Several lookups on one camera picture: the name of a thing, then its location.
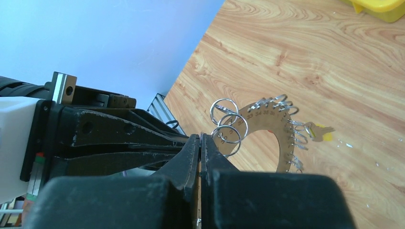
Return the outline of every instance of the blue wall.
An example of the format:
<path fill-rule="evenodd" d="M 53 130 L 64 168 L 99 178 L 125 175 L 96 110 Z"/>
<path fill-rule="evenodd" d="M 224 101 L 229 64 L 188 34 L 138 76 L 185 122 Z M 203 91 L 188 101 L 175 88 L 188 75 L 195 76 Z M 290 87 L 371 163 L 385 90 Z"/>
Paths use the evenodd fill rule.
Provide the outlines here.
<path fill-rule="evenodd" d="M 224 0 L 0 0 L 0 75 L 54 71 L 147 108 L 180 74 Z"/>

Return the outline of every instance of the curved metal plate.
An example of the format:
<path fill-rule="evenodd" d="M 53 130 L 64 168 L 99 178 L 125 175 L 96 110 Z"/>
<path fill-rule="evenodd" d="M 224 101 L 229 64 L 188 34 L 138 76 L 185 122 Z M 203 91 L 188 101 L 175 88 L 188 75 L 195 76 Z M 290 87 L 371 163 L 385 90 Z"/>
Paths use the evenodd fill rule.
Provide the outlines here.
<path fill-rule="evenodd" d="M 250 109 L 255 103 L 249 104 L 242 109 L 239 109 L 239 114 L 246 119 L 248 124 L 248 133 L 253 133 L 258 130 L 270 130 L 277 138 L 279 149 L 279 158 L 276 172 L 286 173 L 290 170 L 291 160 L 294 155 L 294 133 L 291 131 L 293 125 L 288 122 L 291 119 L 288 110 L 279 111 L 279 107 L 274 108 L 276 103 L 269 103 L 266 107 L 262 105 L 257 109 Z M 230 117 L 223 124 L 228 125 L 235 117 Z M 235 129 L 243 135 L 246 131 L 244 121 L 239 118 L 233 123 Z M 237 133 L 230 128 L 220 129 L 216 135 L 222 134 L 223 138 L 228 141 L 237 141 L 239 137 Z M 237 144 L 227 143 L 220 137 L 214 137 L 219 151 L 224 154 L 230 154 Z"/>

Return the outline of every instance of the brass key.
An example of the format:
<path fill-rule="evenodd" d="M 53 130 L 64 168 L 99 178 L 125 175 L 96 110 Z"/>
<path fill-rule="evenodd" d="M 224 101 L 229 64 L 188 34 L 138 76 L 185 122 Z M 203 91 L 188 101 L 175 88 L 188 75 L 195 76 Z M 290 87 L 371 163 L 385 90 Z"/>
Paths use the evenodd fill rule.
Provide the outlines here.
<path fill-rule="evenodd" d="M 323 136 L 327 133 L 335 131 L 335 129 L 331 126 L 329 127 L 320 127 L 315 125 L 313 122 L 305 123 L 305 127 L 307 132 L 309 132 L 309 136 L 314 142 L 321 142 L 323 141 Z"/>

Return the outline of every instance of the black cable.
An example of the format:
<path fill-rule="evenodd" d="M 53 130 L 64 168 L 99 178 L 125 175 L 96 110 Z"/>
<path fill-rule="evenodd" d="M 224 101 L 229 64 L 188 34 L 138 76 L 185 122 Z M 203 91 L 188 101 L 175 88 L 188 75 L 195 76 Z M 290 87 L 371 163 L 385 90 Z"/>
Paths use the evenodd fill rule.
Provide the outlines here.
<path fill-rule="evenodd" d="M 171 121 L 168 121 L 168 122 L 166 122 L 166 125 L 169 125 L 169 124 L 176 124 L 176 125 L 174 125 L 174 127 L 172 127 L 172 129 L 176 129 L 178 126 L 179 126 L 179 121 L 177 121 L 177 120 L 171 120 Z"/>

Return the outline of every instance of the wooden table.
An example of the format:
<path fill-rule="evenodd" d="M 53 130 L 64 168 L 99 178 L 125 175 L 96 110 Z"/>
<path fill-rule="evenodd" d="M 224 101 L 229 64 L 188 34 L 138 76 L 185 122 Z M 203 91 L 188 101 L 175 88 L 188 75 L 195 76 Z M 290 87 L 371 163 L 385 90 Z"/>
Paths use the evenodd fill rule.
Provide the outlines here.
<path fill-rule="evenodd" d="M 165 102 L 187 134 L 210 133 L 215 100 L 279 94 L 300 107 L 295 120 L 336 128 L 296 150 L 304 172 L 339 184 L 359 228 L 405 228 L 405 18 L 338 0 L 227 0 Z M 275 171 L 277 139 L 255 132 L 230 160 Z"/>

